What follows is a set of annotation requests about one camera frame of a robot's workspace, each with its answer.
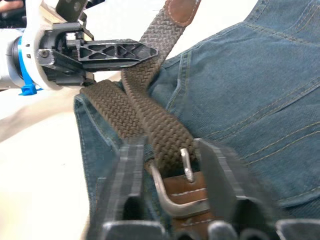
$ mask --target belt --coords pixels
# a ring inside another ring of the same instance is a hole
[[[141,43],[157,49],[158,55],[121,71],[125,92],[109,80],[82,88],[80,92],[122,139],[148,136],[154,153],[151,172],[155,184],[162,187],[162,192],[157,189],[160,202],[165,197],[162,207],[167,208],[167,212],[172,207],[180,210],[178,213],[171,213],[175,231],[195,231],[206,239],[208,223],[213,216],[205,200],[207,193],[202,173],[194,173],[193,179],[186,179],[185,175],[167,177],[169,171],[183,165],[185,170],[191,170],[188,167],[190,161],[196,161],[194,138],[175,116],[147,94],[147,88],[162,63],[186,26],[193,21],[200,2],[201,0],[166,1],[140,39]],[[182,159],[186,159],[187,153],[189,156],[184,164]],[[186,171],[186,175],[190,177],[190,171]]]

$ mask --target buckle prong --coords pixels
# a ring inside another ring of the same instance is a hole
[[[183,162],[183,170],[184,170],[184,174],[186,179],[188,179],[188,181],[190,183],[193,183],[195,181],[194,179],[194,173],[192,172],[192,168],[191,168],[191,164],[190,164],[190,156],[189,156],[189,152],[186,148],[182,148],[180,150],[181,152],[181,157],[182,157],[182,162]]]

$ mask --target woven elastic belt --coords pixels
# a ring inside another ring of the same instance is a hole
[[[159,173],[155,183],[162,183],[162,190],[168,198],[167,203],[182,209],[178,215],[173,213],[173,227],[176,231],[196,231],[206,239],[207,226],[213,216],[208,212],[208,204],[203,201],[207,197],[201,172],[194,174],[193,182],[188,181],[184,175],[165,178],[169,171],[182,168],[181,149],[189,153],[188,160],[196,160],[194,138],[175,116],[169,114],[147,94],[149,84],[186,26],[192,22],[200,2],[201,0],[166,1],[140,39],[141,43],[157,49],[158,56],[121,72],[125,92],[109,80],[82,88],[80,92],[117,131],[120,138],[148,136],[154,153],[153,178]],[[201,206],[195,209],[191,206],[187,212],[191,211],[192,214],[184,214],[183,208],[188,204],[195,207],[194,203],[201,203]]]

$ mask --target screw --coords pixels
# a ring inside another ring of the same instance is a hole
[[[39,54],[41,57],[47,58],[49,56],[49,51],[48,50],[41,50]]]

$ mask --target brown leather belt tab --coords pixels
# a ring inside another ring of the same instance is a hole
[[[181,27],[186,27],[193,21],[201,0],[167,0],[166,14]]]
[[[187,181],[185,175],[168,177],[163,179],[166,194],[176,204],[186,204],[207,198],[207,189],[204,176],[201,172],[195,172],[194,182]],[[214,220],[214,216],[208,211],[183,219],[172,219],[172,226],[177,231],[194,231],[202,239],[208,239],[208,225]]]

